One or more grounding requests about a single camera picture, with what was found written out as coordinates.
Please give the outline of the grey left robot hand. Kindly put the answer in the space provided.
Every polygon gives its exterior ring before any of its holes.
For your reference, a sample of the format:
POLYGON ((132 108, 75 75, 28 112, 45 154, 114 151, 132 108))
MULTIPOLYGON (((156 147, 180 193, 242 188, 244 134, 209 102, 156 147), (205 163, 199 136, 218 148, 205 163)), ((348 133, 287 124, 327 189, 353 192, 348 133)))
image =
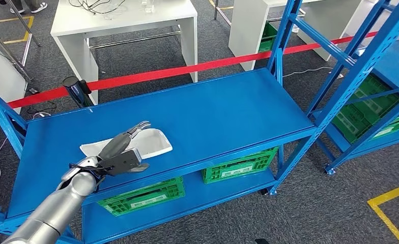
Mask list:
POLYGON ((114 137, 98 154, 100 167, 107 175, 139 173, 149 168, 148 163, 141 163, 138 149, 128 146, 131 140, 142 130, 151 126, 149 121, 142 121, 114 137))

